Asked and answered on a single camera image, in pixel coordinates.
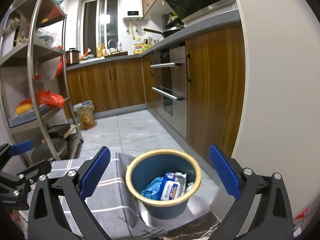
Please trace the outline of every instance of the yellow sponge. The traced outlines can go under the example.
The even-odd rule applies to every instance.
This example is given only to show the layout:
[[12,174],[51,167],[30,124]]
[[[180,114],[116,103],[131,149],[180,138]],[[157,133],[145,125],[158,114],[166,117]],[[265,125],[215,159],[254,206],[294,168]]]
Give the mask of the yellow sponge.
[[25,105],[19,106],[16,109],[16,114],[23,114],[23,113],[28,112],[30,110],[32,110],[32,105],[31,104],[25,104]]

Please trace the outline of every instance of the metal screw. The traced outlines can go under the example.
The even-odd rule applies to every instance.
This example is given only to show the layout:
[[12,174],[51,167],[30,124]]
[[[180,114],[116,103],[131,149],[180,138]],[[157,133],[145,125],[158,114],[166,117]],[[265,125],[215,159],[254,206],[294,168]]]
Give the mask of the metal screw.
[[245,168],[244,169],[244,173],[247,174],[247,175],[251,175],[252,174],[252,170],[250,170],[248,168]]
[[275,178],[276,179],[281,179],[281,175],[279,173],[275,173]]
[[43,181],[43,180],[45,180],[45,177],[46,177],[46,175],[41,175],[41,176],[39,177],[39,180]]
[[75,170],[71,170],[71,171],[68,172],[68,176],[69,177],[73,177],[75,174],[76,174]]

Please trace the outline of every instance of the trash bin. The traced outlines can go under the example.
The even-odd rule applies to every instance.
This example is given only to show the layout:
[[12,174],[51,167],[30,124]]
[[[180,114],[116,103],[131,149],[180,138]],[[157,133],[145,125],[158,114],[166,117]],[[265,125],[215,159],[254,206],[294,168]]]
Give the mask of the trash bin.
[[82,130],[89,130],[96,126],[96,122],[93,117],[94,107],[92,101],[85,101],[74,105],[73,111],[77,114]]
[[[166,172],[187,173],[187,184],[194,182],[193,187],[184,195],[172,200],[151,200],[141,195],[141,191],[156,177]],[[149,214],[159,219],[172,219],[182,214],[189,198],[199,189],[201,169],[190,155],[171,149],[154,150],[135,158],[125,175],[125,182],[131,194],[140,200]]]

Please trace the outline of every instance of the frying pan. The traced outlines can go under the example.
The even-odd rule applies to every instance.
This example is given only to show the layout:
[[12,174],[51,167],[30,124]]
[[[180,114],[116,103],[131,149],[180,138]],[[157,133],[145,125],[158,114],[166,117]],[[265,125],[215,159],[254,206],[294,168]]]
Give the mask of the frying pan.
[[159,31],[156,31],[156,30],[151,30],[151,29],[147,29],[147,28],[143,28],[143,31],[144,32],[149,32],[149,33],[157,33],[157,34],[161,34],[162,37],[166,38],[168,36],[170,36],[171,34],[174,34],[180,30],[184,29],[183,26],[175,26],[175,27],[172,27],[170,29],[167,29],[166,31],[164,31],[163,33],[162,32],[159,32]]

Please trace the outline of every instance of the wet wipes package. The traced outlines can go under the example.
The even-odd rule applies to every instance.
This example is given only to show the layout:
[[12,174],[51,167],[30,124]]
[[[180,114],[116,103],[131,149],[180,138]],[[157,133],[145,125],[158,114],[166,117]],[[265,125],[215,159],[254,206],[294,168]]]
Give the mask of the wet wipes package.
[[167,172],[158,191],[158,200],[176,199],[184,194],[187,183],[187,174]]

